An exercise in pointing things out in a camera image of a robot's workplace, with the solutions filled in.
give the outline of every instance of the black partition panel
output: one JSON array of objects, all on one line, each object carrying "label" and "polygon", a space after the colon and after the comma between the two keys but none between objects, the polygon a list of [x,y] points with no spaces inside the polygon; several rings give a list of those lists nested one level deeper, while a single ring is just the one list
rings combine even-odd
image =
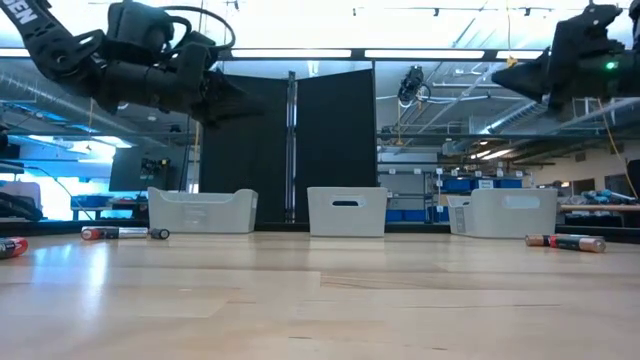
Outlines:
[{"label": "black partition panel", "polygon": [[229,76],[265,105],[262,116],[205,128],[200,162],[200,192],[258,193],[256,222],[284,222],[287,140],[286,80]]},{"label": "black partition panel", "polygon": [[308,187],[377,186],[374,86],[373,70],[298,82],[296,222],[309,221]]}]

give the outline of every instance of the cable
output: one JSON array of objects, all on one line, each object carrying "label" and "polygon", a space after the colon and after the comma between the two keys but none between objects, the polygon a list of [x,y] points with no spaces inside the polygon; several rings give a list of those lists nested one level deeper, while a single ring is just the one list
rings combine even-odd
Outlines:
[{"label": "cable", "polygon": [[509,9],[509,0],[505,0],[505,6],[507,8],[507,49],[509,50],[509,56],[511,56],[511,9]]},{"label": "cable", "polygon": [[427,92],[429,93],[429,96],[427,96],[426,100],[431,99],[431,88],[429,87],[429,85],[427,85],[427,83],[422,83],[422,86],[425,87],[427,89]]},{"label": "cable", "polygon": [[[598,106],[600,106],[600,110],[604,109],[604,107],[602,106],[602,101],[600,99],[598,99]],[[605,128],[607,128],[607,134],[609,134],[609,140],[611,141],[611,146],[613,146],[613,151],[616,152],[616,156],[618,157],[620,162],[622,162],[622,164],[624,165],[624,175],[627,177],[627,182],[629,183],[629,187],[633,192],[633,196],[635,196],[636,199],[638,199],[638,193],[636,192],[636,188],[633,186],[633,183],[631,182],[631,177],[629,176],[629,170],[627,169],[627,161],[624,160],[622,156],[620,156],[620,152],[618,151],[616,142],[613,140],[613,134],[611,134],[611,129],[609,128],[609,121],[607,119],[606,113],[602,114],[602,120],[604,121]]]},{"label": "cable", "polygon": [[505,0],[505,6],[507,8],[507,49],[509,50],[507,67],[512,68],[518,63],[518,59],[511,55],[511,8],[509,7],[509,0]]},{"label": "cable", "polygon": [[61,183],[60,181],[58,181],[58,179],[57,179],[57,178],[53,177],[53,176],[52,176],[51,174],[49,174],[47,171],[45,171],[44,169],[39,168],[39,167],[37,167],[37,166],[25,166],[24,168],[25,168],[25,169],[30,169],[30,170],[38,170],[38,171],[42,172],[43,174],[47,175],[48,177],[52,178],[52,179],[53,179],[53,181],[55,181],[56,183],[58,183],[58,185],[60,185],[60,187],[61,187],[62,189],[64,189],[64,191],[66,191],[66,192],[67,192],[67,194],[69,194],[69,196],[71,197],[71,201],[73,201],[73,202],[76,204],[76,206],[77,206],[77,207],[78,207],[78,208],[79,208],[79,209],[80,209],[80,210],[81,210],[85,215],[87,215],[87,218],[89,218],[89,220],[91,220],[91,221],[95,221],[95,220],[91,217],[91,215],[89,215],[89,213],[87,212],[87,210],[85,210],[85,208],[82,206],[82,204],[80,204],[80,202],[79,202],[77,199],[75,199],[75,198],[73,197],[73,195],[71,195],[71,192],[69,192],[69,190],[67,189],[67,187],[66,187],[66,186],[64,186],[64,185],[62,185],[62,183]]},{"label": "cable", "polygon": [[224,45],[211,46],[210,48],[213,49],[213,50],[228,50],[228,49],[231,49],[236,44],[236,33],[233,31],[233,28],[231,27],[231,25],[229,25],[229,23],[220,15],[217,15],[217,14],[215,14],[215,13],[209,11],[209,10],[198,8],[198,7],[195,7],[195,6],[171,5],[171,6],[163,6],[163,7],[161,7],[161,9],[167,10],[167,11],[197,12],[197,13],[200,13],[200,14],[204,14],[204,15],[210,16],[210,17],[218,20],[219,22],[221,22],[222,25],[224,25],[225,28],[227,30],[229,30],[229,33],[231,34],[231,40],[229,41],[229,43],[224,44]]}]

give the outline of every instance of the wall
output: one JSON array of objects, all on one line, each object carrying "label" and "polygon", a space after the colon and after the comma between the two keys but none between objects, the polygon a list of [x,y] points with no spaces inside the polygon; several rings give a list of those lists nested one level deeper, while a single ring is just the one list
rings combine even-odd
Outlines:
[{"label": "wall", "polygon": [[[626,142],[624,148],[624,152],[620,155],[625,161],[640,159],[640,143]],[[615,154],[611,155],[608,148],[587,150],[586,155],[586,161],[582,162],[576,162],[574,154],[571,154],[567,158],[549,159],[556,165],[530,168],[534,184],[549,184],[556,180],[574,181],[594,178],[596,190],[602,190],[605,188],[605,176],[623,174],[625,171],[626,162],[621,162]]]}]

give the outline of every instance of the aa battery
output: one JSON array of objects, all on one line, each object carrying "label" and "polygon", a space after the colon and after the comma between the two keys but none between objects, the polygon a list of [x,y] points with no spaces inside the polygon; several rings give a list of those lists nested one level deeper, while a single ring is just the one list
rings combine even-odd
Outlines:
[{"label": "aa battery", "polygon": [[552,248],[603,253],[607,243],[602,238],[584,237],[580,235],[551,235],[549,246]]},{"label": "aa battery", "polygon": [[10,259],[24,254],[29,248],[25,238],[0,239],[0,260]]},{"label": "aa battery", "polygon": [[83,240],[135,239],[150,236],[153,239],[166,240],[170,236],[167,229],[125,228],[117,226],[84,227],[80,236]]},{"label": "aa battery", "polygon": [[604,238],[601,236],[588,235],[527,235],[524,238],[527,246],[548,246],[557,249],[588,251],[601,253],[607,247]]}]

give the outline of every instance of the wooden table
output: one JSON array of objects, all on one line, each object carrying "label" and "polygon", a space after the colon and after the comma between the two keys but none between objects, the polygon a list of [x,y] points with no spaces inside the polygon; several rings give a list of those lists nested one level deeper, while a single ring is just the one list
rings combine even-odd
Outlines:
[{"label": "wooden table", "polygon": [[2,359],[637,359],[640,247],[302,233],[30,239]]}]

